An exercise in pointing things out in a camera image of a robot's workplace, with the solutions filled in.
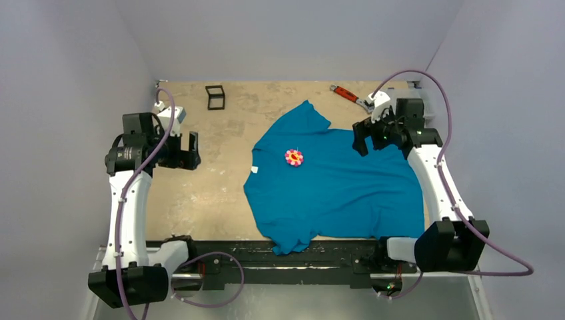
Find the pink flower brooch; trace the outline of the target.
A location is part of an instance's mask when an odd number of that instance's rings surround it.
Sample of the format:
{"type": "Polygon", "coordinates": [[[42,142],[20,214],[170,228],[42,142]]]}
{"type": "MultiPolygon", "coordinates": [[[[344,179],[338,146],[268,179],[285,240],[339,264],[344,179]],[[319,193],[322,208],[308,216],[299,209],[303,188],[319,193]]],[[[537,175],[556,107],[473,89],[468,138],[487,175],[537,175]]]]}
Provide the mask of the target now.
{"type": "Polygon", "coordinates": [[[301,151],[296,149],[289,149],[284,154],[287,164],[293,167],[299,167],[304,163],[304,156],[301,151]]]}

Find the blue t-shirt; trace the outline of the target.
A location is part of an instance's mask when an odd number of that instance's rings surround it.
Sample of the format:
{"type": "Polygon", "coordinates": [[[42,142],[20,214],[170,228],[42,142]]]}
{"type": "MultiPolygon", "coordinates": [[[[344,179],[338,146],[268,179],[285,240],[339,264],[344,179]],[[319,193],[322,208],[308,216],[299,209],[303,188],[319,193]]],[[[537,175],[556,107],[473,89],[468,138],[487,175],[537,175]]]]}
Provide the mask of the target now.
{"type": "Polygon", "coordinates": [[[389,146],[361,157],[353,139],[305,101],[253,147],[243,189],[276,255],[303,251],[317,236],[416,238],[424,232],[422,191],[402,152],[389,146]],[[302,152],[301,166],[286,163],[289,149],[302,152]]]}

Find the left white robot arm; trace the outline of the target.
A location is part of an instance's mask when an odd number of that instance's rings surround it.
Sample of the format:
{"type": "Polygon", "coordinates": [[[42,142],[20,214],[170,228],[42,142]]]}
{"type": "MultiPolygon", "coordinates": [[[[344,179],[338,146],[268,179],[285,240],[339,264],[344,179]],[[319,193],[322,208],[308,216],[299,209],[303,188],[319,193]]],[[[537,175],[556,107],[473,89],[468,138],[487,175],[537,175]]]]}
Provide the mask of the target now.
{"type": "Polygon", "coordinates": [[[111,187],[111,226],[101,270],[88,276],[88,288],[111,308],[163,301],[171,292],[171,278],[199,263],[188,235],[171,236],[154,251],[147,249],[147,199],[156,166],[195,170],[201,163],[198,134],[189,134],[189,148],[181,148],[180,107],[154,114],[123,116],[123,133],[105,156],[111,187]]]}

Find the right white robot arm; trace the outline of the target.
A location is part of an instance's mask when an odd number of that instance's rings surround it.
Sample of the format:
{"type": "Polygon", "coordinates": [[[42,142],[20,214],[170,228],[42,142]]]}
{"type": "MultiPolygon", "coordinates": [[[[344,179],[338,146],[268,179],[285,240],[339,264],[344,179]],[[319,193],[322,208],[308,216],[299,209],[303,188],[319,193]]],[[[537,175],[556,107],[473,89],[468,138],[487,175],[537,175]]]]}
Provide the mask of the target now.
{"type": "Polygon", "coordinates": [[[366,138],[375,150],[394,145],[414,171],[428,209],[431,225],[418,238],[381,237],[374,253],[375,265],[390,271],[400,261],[413,263],[423,272],[469,272],[476,268],[488,237],[489,226],[476,220],[454,185],[436,129],[424,125],[420,98],[400,98],[395,106],[383,92],[371,95],[371,116],[353,126],[352,148],[368,155],[366,138]]]}

